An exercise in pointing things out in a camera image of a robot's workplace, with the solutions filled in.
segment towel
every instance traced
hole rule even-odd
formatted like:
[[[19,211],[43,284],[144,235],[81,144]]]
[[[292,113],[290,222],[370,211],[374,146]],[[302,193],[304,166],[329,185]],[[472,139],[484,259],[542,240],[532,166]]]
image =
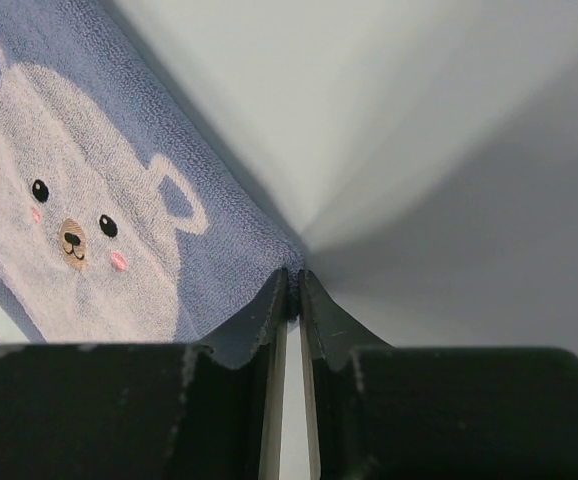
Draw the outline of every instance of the towel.
[[[0,0],[0,303],[32,341],[194,341],[302,261],[98,2]]]

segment white wall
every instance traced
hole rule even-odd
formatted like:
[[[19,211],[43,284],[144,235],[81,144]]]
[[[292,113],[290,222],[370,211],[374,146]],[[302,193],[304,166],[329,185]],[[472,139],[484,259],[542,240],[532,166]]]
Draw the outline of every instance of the white wall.
[[[113,1],[370,328],[578,353],[578,0]]]

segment bear nose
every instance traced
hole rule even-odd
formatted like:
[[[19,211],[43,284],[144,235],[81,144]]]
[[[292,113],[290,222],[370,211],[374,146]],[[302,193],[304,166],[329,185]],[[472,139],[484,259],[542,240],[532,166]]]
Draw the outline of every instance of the bear nose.
[[[78,235],[67,232],[65,233],[65,240],[74,247],[80,246],[80,237]]]

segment bear snout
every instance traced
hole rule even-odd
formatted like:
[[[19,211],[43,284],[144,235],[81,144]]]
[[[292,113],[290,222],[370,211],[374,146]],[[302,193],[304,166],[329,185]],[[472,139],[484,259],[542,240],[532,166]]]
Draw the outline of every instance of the bear snout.
[[[65,219],[58,233],[58,244],[62,258],[76,270],[82,270],[87,265],[85,254],[87,239],[82,227],[71,218]]]

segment bear print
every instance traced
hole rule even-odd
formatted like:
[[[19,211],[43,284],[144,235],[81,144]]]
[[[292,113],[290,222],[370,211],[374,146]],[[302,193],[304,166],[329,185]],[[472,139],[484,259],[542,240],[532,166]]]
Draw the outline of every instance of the bear print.
[[[166,178],[191,216],[168,213]],[[47,341],[172,341],[176,232],[208,227],[167,157],[145,168],[84,92],[39,65],[8,66],[0,47],[0,278]]]

